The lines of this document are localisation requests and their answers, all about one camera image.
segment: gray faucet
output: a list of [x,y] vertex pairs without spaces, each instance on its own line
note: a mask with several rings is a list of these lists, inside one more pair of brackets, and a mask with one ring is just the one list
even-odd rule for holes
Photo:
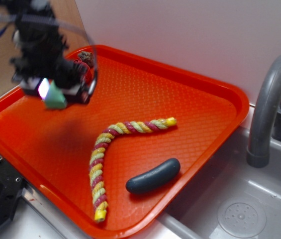
[[271,136],[281,141],[281,56],[271,65],[256,102],[247,147],[249,165],[268,165]]

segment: orange tray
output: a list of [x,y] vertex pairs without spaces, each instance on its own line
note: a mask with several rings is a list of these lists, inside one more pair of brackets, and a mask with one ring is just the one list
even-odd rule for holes
[[[129,237],[148,226],[238,127],[249,110],[237,87],[106,46],[96,46],[99,80],[88,105],[48,110],[17,88],[0,99],[0,154],[93,238]],[[76,59],[81,48],[68,58]],[[118,136],[103,175],[109,203],[96,224],[89,160],[109,125],[175,117],[177,126]],[[125,183],[175,157],[179,175],[144,195]]]

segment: sink basin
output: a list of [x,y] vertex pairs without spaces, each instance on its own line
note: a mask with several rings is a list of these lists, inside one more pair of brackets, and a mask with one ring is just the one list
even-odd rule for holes
[[248,136],[238,128],[158,220],[181,238],[281,239],[281,143],[272,140],[269,165],[254,168]]

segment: rope toy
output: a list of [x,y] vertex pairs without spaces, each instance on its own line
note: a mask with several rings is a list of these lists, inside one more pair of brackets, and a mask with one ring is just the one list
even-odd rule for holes
[[90,160],[90,183],[95,210],[94,220],[97,223],[105,220],[107,213],[106,208],[108,207],[104,179],[102,176],[104,153],[108,144],[120,134],[152,133],[162,129],[168,129],[176,124],[177,120],[173,117],[168,119],[154,119],[150,122],[118,122],[117,124],[110,125],[98,136]]

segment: drain holes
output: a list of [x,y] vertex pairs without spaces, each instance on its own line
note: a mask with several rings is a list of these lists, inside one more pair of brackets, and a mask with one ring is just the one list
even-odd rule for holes
[[224,202],[218,211],[221,227],[238,238],[251,238],[259,234],[266,224],[261,206],[249,199],[235,198]]

